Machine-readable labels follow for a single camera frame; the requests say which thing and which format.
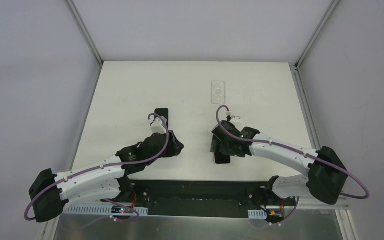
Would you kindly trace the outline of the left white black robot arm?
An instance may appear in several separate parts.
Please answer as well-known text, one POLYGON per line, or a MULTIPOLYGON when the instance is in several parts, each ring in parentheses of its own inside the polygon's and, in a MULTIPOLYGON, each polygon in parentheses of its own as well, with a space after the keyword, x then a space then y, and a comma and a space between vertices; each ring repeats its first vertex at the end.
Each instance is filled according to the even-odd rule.
POLYGON ((24 218, 43 223, 86 202, 106 199, 127 202, 133 195, 129 175, 144 171, 160 158, 178 156, 184 148, 170 130, 168 134, 154 133, 89 167, 58 173, 45 169, 28 190, 31 202, 24 218))

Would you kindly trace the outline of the black phone with pink edge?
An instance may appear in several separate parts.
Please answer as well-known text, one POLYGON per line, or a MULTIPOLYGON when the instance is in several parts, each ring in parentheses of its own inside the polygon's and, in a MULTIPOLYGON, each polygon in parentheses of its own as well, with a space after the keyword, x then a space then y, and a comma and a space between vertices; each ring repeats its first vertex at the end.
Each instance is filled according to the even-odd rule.
POLYGON ((214 163, 216 165, 227 165, 231 163, 231 157, 229 155, 222 154, 221 152, 214 153, 214 163))

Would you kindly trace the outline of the clear transparent phone case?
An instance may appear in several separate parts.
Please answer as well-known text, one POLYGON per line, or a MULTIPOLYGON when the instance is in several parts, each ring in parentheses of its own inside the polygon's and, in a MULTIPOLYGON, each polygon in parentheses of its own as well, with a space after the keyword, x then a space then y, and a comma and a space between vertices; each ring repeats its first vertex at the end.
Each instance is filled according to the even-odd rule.
POLYGON ((211 103, 224 105, 226 103, 226 83, 224 81, 211 82, 211 103))

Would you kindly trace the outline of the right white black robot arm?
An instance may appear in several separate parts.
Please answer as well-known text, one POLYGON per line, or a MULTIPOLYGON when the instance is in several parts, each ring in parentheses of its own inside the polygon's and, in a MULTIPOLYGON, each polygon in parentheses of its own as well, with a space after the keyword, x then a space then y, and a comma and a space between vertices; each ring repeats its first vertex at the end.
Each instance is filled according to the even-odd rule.
POLYGON ((312 196, 320 202, 335 205, 348 176, 339 168, 345 166, 336 152, 327 146, 321 149, 299 148, 278 141, 251 127, 238 130, 223 120, 213 130, 212 150, 225 156, 260 157, 296 170, 295 176, 273 176, 264 190, 264 200, 276 205, 283 199, 312 196))

